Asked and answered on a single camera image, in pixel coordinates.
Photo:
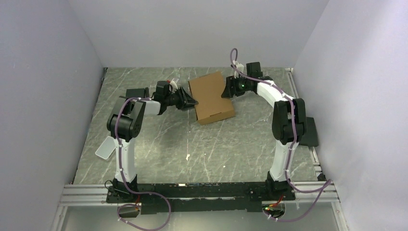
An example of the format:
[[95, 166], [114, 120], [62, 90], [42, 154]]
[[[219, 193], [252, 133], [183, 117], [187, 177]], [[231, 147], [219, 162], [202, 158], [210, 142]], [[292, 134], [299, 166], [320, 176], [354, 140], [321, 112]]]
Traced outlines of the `brown cardboard box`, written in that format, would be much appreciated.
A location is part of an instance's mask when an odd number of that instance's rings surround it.
[[192, 97], [198, 102], [194, 109], [200, 125], [215, 123], [236, 115], [231, 99], [221, 97], [225, 86], [220, 71], [189, 80]]

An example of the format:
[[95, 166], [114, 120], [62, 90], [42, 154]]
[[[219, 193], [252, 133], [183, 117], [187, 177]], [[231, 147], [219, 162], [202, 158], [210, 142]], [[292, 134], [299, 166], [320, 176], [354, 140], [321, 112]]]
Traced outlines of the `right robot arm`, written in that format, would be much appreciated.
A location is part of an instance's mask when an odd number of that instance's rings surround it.
[[290, 168], [292, 155], [307, 131], [306, 109], [303, 99], [285, 93], [271, 77], [261, 71], [260, 63], [248, 63], [247, 74], [244, 66], [233, 60], [234, 75], [226, 78], [222, 98], [230, 99], [251, 91], [260, 96], [273, 108], [271, 130], [276, 140], [272, 166], [266, 179], [265, 193], [276, 200], [290, 189]]

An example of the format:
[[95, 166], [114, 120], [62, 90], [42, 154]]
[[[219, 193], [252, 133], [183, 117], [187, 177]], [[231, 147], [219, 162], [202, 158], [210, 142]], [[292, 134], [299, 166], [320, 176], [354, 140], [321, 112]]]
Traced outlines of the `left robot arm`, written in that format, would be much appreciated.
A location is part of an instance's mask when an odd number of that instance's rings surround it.
[[125, 96], [118, 97], [106, 127], [116, 154], [113, 190], [119, 192], [124, 201], [134, 201], [139, 193], [134, 149], [144, 116], [162, 115], [169, 106], [187, 111], [197, 104], [198, 101], [183, 87], [169, 80], [158, 81], [153, 93], [149, 93], [149, 88], [128, 89]]

